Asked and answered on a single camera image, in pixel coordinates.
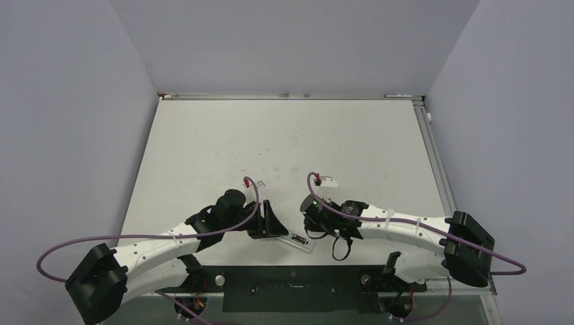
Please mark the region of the white remote control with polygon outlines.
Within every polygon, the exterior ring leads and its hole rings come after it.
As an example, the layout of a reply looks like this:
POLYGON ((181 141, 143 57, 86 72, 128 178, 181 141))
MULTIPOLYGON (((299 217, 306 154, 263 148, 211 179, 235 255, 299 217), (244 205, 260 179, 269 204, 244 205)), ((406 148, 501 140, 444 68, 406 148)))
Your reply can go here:
POLYGON ((315 247, 315 243, 312 239, 294 232, 289 232, 285 236, 279 236, 276 240, 305 253, 311 253, 315 247))

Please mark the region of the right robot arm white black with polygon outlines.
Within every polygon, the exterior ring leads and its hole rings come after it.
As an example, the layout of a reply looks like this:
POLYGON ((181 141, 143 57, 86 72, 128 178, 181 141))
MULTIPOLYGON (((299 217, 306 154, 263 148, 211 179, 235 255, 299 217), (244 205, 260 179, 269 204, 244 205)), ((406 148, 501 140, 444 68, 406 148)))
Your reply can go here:
POLYGON ((388 240, 418 248, 414 255, 393 252, 382 272, 384 284, 399 290, 407 283, 450 276, 465 285, 484 288, 491 277, 491 250, 495 240, 470 214, 420 217, 392 213, 365 202, 341 205, 320 202, 308 195, 300 205, 304 229, 323 232, 352 244, 354 239, 388 240))

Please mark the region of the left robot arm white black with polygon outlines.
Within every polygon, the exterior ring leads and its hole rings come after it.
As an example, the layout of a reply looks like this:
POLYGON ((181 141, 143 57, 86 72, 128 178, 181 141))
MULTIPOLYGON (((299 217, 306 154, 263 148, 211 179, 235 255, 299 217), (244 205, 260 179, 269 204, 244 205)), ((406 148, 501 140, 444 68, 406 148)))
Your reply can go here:
POLYGON ((229 230, 246 232, 252 239, 289 234, 269 200, 249 202, 243 192, 230 189, 157 238, 114 248, 94 246, 65 288, 85 324, 99 324, 123 303, 156 290, 196 290, 202 273, 194 253, 222 241, 229 230))

